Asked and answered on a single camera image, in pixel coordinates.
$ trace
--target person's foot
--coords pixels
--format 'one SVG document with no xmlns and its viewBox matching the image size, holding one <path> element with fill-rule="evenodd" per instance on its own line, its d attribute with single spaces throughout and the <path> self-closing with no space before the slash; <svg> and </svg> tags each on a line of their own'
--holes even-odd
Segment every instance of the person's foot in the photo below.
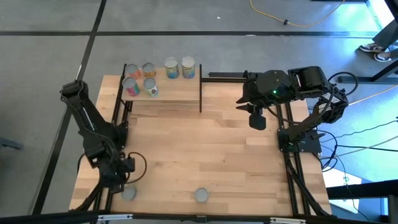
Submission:
<svg viewBox="0 0 398 224">
<path fill-rule="evenodd" d="M 376 43 L 364 44 L 358 47 L 360 50 L 365 52 L 381 53 L 386 49 L 384 47 L 378 46 Z"/>
<path fill-rule="evenodd" d="M 391 60 L 391 53 L 390 52 L 383 52 L 374 54 L 374 59 L 378 62 L 388 62 Z"/>
</svg>

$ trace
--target yellow cable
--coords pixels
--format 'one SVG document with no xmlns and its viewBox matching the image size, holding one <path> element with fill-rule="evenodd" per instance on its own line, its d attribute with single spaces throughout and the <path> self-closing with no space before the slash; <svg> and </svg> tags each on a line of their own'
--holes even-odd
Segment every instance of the yellow cable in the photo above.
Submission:
<svg viewBox="0 0 398 224">
<path fill-rule="evenodd" d="M 311 24 L 308 24 L 308 25 L 294 24 L 294 23 L 292 23 L 292 22 L 287 22 L 287 23 L 290 24 L 290 25 L 292 25 L 292 26 L 297 26 L 297 27 L 310 27 L 310 26 L 314 26 L 314 25 L 316 25 L 316 24 L 318 24 L 318 23 L 324 21 L 327 17 L 329 17 L 332 13 L 334 13 L 334 12 L 336 11 L 336 9 L 338 9 L 345 1 L 346 1 L 346 0 L 342 0 L 342 2 L 341 2 L 334 10 L 332 10 L 331 12 L 329 12 L 329 14 L 327 14 L 324 18 L 322 18 L 322 19 L 320 19 L 320 20 L 318 20 L 318 21 L 316 21 L 316 22 L 314 22 L 314 23 L 311 23 Z M 252 0 L 250 0 L 250 6 L 251 6 L 251 8 L 252 8 L 253 10 L 255 10 L 256 12 L 258 12 L 258 13 L 260 13 L 260 14 L 262 14 L 262 15 L 271 17 L 271 18 L 276 19 L 276 20 L 281 21 L 281 22 L 285 22 L 283 19 L 279 19 L 279 18 L 276 17 L 276 16 L 272 16 L 272 15 L 270 15 L 270 14 L 266 14 L 265 12 L 261 12 L 260 10 L 257 10 L 257 9 L 253 6 Z"/>
<path fill-rule="evenodd" d="M 386 89 L 386 90 L 380 91 L 380 92 L 378 92 L 378 93 L 375 93 L 375 94 L 370 95 L 370 96 L 368 96 L 368 97 L 365 97 L 365 98 L 363 98 L 363 99 L 354 101 L 354 102 L 350 103 L 349 106 L 351 106 L 351 105 L 353 105 L 353 104 L 356 104 L 356 103 L 359 103 L 359 102 L 362 102 L 362 101 L 367 100 L 367 99 L 369 99 L 369 98 L 372 98 L 372 97 L 374 97 L 374 96 L 377 96 L 377 95 L 379 95 L 379 94 L 381 94 L 381 93 L 385 93 L 385 92 L 387 92 L 387 91 L 389 91 L 389 90 L 391 90 L 391 89 L 393 89 L 393 88 L 395 88 L 395 87 L 397 87 L 397 86 L 398 86 L 398 85 L 393 85 L 392 87 L 390 87 L 390 88 L 388 88 L 388 89 Z"/>
</svg>

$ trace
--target metal can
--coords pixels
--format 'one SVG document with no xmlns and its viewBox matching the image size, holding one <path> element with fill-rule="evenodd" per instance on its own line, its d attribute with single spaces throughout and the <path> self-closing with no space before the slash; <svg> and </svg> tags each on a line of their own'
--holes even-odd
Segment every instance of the metal can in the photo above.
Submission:
<svg viewBox="0 0 398 224">
<path fill-rule="evenodd" d="M 156 71 L 154 64 L 152 63 L 146 63 L 145 65 L 142 66 L 142 70 L 144 71 L 144 76 L 146 78 L 154 78 L 156 76 Z"/>
<path fill-rule="evenodd" d="M 166 68 L 166 74 L 169 78 L 177 78 L 180 75 L 178 71 L 178 62 L 177 59 L 173 57 L 166 58 L 164 62 L 164 66 Z"/>
<path fill-rule="evenodd" d="M 126 76 L 133 77 L 135 79 L 138 79 L 141 76 L 141 73 L 139 72 L 138 66 L 134 64 L 129 64 L 126 66 Z"/>
<path fill-rule="evenodd" d="M 122 82 L 123 88 L 129 92 L 130 96 L 137 96 L 139 94 L 139 87 L 136 79 L 133 77 L 127 77 Z"/>
<path fill-rule="evenodd" d="M 195 77 L 195 60 L 191 57 L 184 57 L 182 59 L 182 76 L 184 78 Z"/>
<path fill-rule="evenodd" d="M 144 88 L 145 91 L 152 97 L 159 94 L 159 89 L 154 78 L 146 78 L 144 80 Z"/>
</svg>

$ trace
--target concrete floor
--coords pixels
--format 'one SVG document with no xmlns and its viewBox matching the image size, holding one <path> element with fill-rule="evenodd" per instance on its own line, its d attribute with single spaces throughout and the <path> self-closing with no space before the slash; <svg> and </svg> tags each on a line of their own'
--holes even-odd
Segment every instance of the concrete floor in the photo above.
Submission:
<svg viewBox="0 0 398 224">
<path fill-rule="evenodd" d="M 260 1 L 254 5 L 296 23 L 310 23 L 333 9 L 337 2 Z M 100 0 L 0 1 L 1 30 L 91 30 Z M 365 3 L 344 3 L 325 22 L 300 28 L 254 12 L 248 1 L 128 1 L 108 0 L 99 30 L 261 30 L 261 31 L 377 31 Z M 21 151 L 0 149 L 0 217 L 29 213 L 45 161 L 60 123 L 64 104 L 59 90 L 77 74 L 87 37 L 0 37 L 0 136 L 25 145 Z M 353 72 L 372 76 L 388 63 L 360 52 L 371 39 L 327 37 L 97 37 L 84 76 L 90 98 L 96 101 L 103 75 L 120 75 L 124 63 L 162 65 L 164 58 L 185 55 L 202 63 L 208 72 L 288 70 L 318 65 L 326 76 Z M 347 90 L 352 85 L 339 85 Z M 349 96 L 355 101 L 388 88 L 361 85 Z M 350 106 L 335 124 L 321 129 L 335 135 L 369 128 L 395 119 L 398 88 Z M 394 135 L 397 124 L 339 139 L 340 144 L 368 146 Z M 82 153 L 82 138 L 72 119 L 44 212 L 67 211 Z M 394 148 L 398 141 L 383 145 Z M 325 143 L 332 146 L 332 141 Z M 338 153 L 349 149 L 339 148 Z M 343 156 L 347 172 L 380 181 L 396 179 L 393 152 L 366 150 Z"/>
</svg>

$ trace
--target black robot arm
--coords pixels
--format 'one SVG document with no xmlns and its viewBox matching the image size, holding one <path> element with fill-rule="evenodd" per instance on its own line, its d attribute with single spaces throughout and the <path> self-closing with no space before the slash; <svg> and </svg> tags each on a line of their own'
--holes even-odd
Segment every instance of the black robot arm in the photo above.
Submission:
<svg viewBox="0 0 398 224">
<path fill-rule="evenodd" d="M 296 68 L 288 73 L 280 70 L 260 74 L 245 71 L 247 80 L 243 85 L 242 98 L 237 103 L 248 104 L 238 106 L 237 109 L 251 113 L 250 126 L 263 130 L 266 128 L 265 118 L 261 116 L 263 108 L 271 110 L 269 107 L 272 105 L 319 98 L 309 117 L 302 122 L 288 121 L 293 125 L 281 130 L 285 142 L 291 145 L 303 141 L 306 133 L 319 124 L 334 123 L 341 118 L 348 100 L 344 90 L 339 90 L 328 82 L 320 67 Z"/>
<path fill-rule="evenodd" d="M 122 148 L 126 143 L 127 124 L 116 126 L 106 122 L 88 98 L 88 87 L 75 80 L 62 86 L 61 100 L 72 110 L 72 115 L 83 136 L 85 156 L 92 168 L 99 169 L 99 184 L 113 192 L 123 190 L 128 173 L 134 172 L 134 158 L 125 158 Z"/>
</svg>

